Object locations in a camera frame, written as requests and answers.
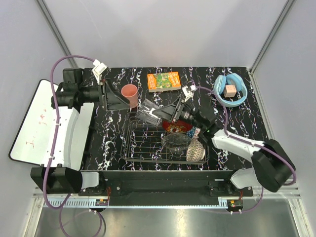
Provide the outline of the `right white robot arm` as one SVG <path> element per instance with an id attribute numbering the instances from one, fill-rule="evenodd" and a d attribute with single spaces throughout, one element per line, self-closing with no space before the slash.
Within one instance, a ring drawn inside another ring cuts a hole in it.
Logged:
<path id="1" fill-rule="evenodd" d="M 295 166 L 279 142 L 270 139 L 266 142 L 247 139 L 216 124 L 213 112 L 204 115 L 194 111 L 183 99 L 158 109 L 150 109 L 150 114 L 166 120 L 178 120 L 200 129 L 200 141 L 215 148 L 233 153 L 251 162 L 252 167 L 239 169 L 224 183 L 228 195 L 235 196 L 241 189 L 261 186 L 270 192 L 277 192 L 283 185 L 289 185 L 290 177 L 296 179 Z"/>

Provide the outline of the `clear glass bowl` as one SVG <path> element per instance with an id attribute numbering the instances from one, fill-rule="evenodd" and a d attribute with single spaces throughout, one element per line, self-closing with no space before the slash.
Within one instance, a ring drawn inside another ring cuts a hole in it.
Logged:
<path id="1" fill-rule="evenodd" d="M 173 155 L 179 155 L 188 149 L 191 138 L 183 133 L 170 133 L 163 137 L 161 144 L 167 149 L 167 152 Z"/>

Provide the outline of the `blue patterned ceramic bowl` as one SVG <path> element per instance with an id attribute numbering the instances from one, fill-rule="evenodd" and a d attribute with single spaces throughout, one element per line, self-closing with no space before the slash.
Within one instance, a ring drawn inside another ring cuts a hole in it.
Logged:
<path id="1" fill-rule="evenodd" d="M 194 139 L 197 139 L 198 138 L 198 135 L 200 133 L 200 128 L 196 128 L 196 127 L 193 127 L 191 130 L 189 130 L 186 135 L 190 138 L 194 138 Z"/>

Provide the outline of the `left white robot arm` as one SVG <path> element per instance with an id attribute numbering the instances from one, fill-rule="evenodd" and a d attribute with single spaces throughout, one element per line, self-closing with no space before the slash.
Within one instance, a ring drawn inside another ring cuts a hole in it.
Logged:
<path id="1" fill-rule="evenodd" d="M 105 111 L 129 108 L 129 100 L 104 77 L 106 69 L 104 64 L 92 69 L 97 80 L 94 86 L 82 85 L 83 69 L 64 69 L 63 82 L 53 90 L 51 106 L 56 121 L 47 145 L 48 154 L 30 174 L 46 194 L 78 194 L 89 188 L 100 196 L 106 191 L 107 184 L 98 172 L 85 173 L 71 167 L 71 147 L 81 107 L 85 103 L 98 103 Z"/>

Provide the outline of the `brown patterned ceramic bowl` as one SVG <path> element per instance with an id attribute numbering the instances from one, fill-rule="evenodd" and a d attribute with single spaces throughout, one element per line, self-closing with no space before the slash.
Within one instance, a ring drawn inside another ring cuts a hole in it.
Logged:
<path id="1" fill-rule="evenodd" d="M 186 161 L 200 161 L 205 156 L 205 148 L 198 139 L 192 139 L 186 153 Z"/>

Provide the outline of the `clear drinking glass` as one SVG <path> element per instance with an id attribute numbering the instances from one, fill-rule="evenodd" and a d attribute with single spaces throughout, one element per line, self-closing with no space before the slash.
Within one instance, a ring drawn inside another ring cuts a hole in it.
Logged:
<path id="1" fill-rule="evenodd" d="M 162 118 L 153 114 L 153 111 L 159 109 L 159 106 L 155 105 L 149 99 L 145 99 L 138 107 L 136 117 L 151 125 L 158 126 L 162 122 Z"/>

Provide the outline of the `black wire dish rack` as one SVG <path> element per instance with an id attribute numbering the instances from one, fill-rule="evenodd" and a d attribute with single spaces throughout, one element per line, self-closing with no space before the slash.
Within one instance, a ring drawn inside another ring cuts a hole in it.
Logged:
<path id="1" fill-rule="evenodd" d="M 121 157 L 126 161 L 175 163 L 175 164 L 204 164 L 209 161 L 209 148 L 205 148 L 205 156 L 200 161 L 186 161 L 187 151 L 179 155 L 167 152 L 161 144 L 163 137 L 169 133 L 161 125 L 154 126 L 131 116 L 125 125 L 125 137 L 121 147 Z"/>

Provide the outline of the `pink plastic cup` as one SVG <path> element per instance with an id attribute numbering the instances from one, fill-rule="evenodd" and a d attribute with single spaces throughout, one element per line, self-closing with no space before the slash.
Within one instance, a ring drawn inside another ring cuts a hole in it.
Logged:
<path id="1" fill-rule="evenodd" d="M 130 107 L 135 108 L 138 105 L 138 87 L 133 84 L 127 84 L 121 89 L 121 94 L 129 100 Z"/>

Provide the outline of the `red floral plate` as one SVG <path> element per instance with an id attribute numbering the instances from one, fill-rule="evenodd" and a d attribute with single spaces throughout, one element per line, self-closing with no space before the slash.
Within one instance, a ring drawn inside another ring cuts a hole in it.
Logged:
<path id="1" fill-rule="evenodd" d="M 166 132 L 169 133 L 187 133 L 193 128 L 192 125 L 180 120 L 177 122 L 167 122 L 164 120 L 162 122 L 162 127 Z"/>

